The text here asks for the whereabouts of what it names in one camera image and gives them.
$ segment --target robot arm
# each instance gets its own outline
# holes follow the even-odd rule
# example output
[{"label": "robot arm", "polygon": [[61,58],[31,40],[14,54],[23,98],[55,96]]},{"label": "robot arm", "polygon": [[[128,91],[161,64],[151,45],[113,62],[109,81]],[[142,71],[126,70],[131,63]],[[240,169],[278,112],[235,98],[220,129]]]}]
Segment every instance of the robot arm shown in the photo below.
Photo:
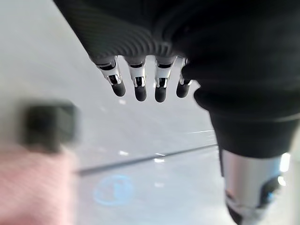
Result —
[{"label": "robot arm", "polygon": [[170,59],[188,59],[177,95],[186,95],[191,80],[201,85],[194,97],[216,132],[229,213],[239,225],[255,224],[273,200],[281,158],[298,130],[300,1],[54,2],[113,89],[121,76],[102,61],[125,57],[139,101],[146,98],[144,61],[132,59],[156,56],[158,102]]}]

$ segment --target robot finger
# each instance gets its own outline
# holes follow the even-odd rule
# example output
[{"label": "robot finger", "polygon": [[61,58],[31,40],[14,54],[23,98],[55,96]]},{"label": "robot finger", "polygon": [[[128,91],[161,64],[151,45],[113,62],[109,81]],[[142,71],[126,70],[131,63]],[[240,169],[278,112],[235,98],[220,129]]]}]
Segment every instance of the robot finger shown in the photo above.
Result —
[{"label": "robot finger", "polygon": [[142,102],[147,97],[145,72],[146,56],[124,58],[128,63],[130,77],[135,87],[135,97],[138,101]]},{"label": "robot finger", "polygon": [[105,58],[97,62],[96,66],[101,70],[104,78],[111,84],[113,92],[119,97],[125,95],[126,89],[117,62],[117,56]]},{"label": "robot finger", "polygon": [[155,57],[155,100],[157,102],[163,102],[165,100],[168,80],[176,58],[177,56]]},{"label": "robot finger", "polygon": [[[188,63],[186,58],[182,59],[182,67],[183,68]],[[179,81],[176,89],[176,94],[179,98],[184,98],[188,95],[189,87],[192,83],[192,80],[184,79],[182,73],[180,73]]]}]

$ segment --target black blurry object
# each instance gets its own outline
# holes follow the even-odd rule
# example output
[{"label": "black blurry object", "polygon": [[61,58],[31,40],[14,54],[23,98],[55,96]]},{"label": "black blurry object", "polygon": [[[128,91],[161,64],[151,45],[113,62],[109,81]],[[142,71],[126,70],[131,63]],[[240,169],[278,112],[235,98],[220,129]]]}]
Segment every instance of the black blurry object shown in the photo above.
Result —
[{"label": "black blurry object", "polygon": [[240,214],[238,214],[236,211],[234,211],[232,208],[230,208],[229,205],[227,205],[227,208],[228,208],[229,214],[230,214],[231,218],[234,220],[234,222],[237,225],[241,225],[241,223],[243,221],[243,217]]},{"label": "black blurry object", "polygon": [[25,110],[21,133],[22,144],[40,145],[50,153],[75,136],[76,108],[72,103],[31,105]]}]

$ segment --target black fingertip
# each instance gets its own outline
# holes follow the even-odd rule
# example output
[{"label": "black fingertip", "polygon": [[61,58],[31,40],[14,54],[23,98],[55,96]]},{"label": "black fingertip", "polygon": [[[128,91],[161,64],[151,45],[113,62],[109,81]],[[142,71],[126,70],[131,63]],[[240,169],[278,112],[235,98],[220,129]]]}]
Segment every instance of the black fingertip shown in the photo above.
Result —
[{"label": "black fingertip", "polygon": [[112,85],[112,90],[119,97],[122,97],[123,95],[125,95],[126,89],[125,89],[125,85],[124,85],[123,81],[121,81],[121,83]]},{"label": "black fingertip", "polygon": [[138,101],[145,101],[147,97],[146,87],[135,87],[135,97]]},{"label": "black fingertip", "polygon": [[163,102],[166,97],[166,88],[155,88],[155,100],[157,102]]},{"label": "black fingertip", "polygon": [[181,85],[180,82],[178,82],[176,94],[179,98],[184,98],[188,95],[189,86],[188,85]]}]

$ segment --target gray floor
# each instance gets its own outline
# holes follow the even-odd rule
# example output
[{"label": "gray floor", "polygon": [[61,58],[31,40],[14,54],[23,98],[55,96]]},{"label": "gray floor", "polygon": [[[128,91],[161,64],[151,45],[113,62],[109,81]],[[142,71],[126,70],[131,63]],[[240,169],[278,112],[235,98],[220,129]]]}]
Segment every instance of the gray floor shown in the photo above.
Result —
[{"label": "gray floor", "polygon": [[[154,99],[154,60],[147,58],[145,102],[134,97],[125,61],[125,97],[91,63],[50,0],[11,0],[0,7],[0,144],[16,141],[17,110],[24,99],[69,99],[80,109],[74,151],[80,169],[120,164],[215,144],[207,112],[192,93],[176,97],[177,62],[163,104]],[[78,225],[233,225],[224,205],[215,147],[112,167],[80,179]],[[262,225],[296,224],[294,172]]]}]

